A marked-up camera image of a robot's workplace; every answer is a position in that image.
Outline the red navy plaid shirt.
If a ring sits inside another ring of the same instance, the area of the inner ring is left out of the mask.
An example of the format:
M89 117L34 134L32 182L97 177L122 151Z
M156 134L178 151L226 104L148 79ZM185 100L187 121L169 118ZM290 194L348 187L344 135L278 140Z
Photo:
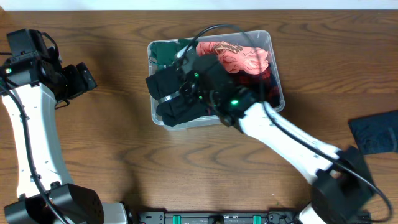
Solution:
M270 66L258 75L248 74L244 71L229 73L229 75L233 78L234 82L254 90L257 94L261 93L259 87L263 83L264 98L273 108L280 106L279 86L275 76L272 74Z

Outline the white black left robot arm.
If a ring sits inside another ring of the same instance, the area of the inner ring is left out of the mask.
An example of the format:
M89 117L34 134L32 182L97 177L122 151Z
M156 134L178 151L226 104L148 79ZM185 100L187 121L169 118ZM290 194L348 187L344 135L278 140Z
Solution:
M1 67L1 94L18 158L17 201L6 205L8 223L127 223L123 203L102 202L75 185L62 156L55 109L96 87L85 64L62 67L57 47L11 42Z

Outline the black cloth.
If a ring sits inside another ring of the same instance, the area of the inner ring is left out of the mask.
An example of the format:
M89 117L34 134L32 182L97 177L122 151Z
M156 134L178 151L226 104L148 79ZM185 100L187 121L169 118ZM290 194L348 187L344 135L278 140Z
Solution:
M180 73L175 67L156 71L146 78L146 84L151 97L158 102L156 114L167 126L174 127L203 116L214 115L206 104L183 97L180 92Z

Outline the dark navy cloth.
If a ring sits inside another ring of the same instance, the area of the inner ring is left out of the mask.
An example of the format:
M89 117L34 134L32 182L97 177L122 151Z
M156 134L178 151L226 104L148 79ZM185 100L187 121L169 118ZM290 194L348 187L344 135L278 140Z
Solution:
M348 125L363 154L397 153L397 110L352 119Z

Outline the dark green cloth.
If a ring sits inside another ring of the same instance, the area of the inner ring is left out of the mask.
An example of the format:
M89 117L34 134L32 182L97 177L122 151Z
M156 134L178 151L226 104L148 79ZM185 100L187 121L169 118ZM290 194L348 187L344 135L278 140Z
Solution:
M149 62L156 66L156 71L163 70L173 65L176 56L191 42L190 39L156 41L150 44Z

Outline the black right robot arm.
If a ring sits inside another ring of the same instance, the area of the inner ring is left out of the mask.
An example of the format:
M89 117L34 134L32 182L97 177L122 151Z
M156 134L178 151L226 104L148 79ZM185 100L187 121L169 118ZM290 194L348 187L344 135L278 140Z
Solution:
M234 82L215 55L177 59L183 96L201 100L226 126L257 139L292 164L312 186L300 223L370 222L360 210L376 193L363 155L320 141L261 102L252 88Z

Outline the pink printed t-shirt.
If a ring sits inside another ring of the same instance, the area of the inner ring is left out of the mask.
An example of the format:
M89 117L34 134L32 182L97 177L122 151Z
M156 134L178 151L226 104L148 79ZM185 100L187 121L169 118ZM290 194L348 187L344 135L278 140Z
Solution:
M224 41L199 42L196 53L198 56L215 54L229 73L244 71L250 75L258 75L269 66L268 51L259 47L245 47Z

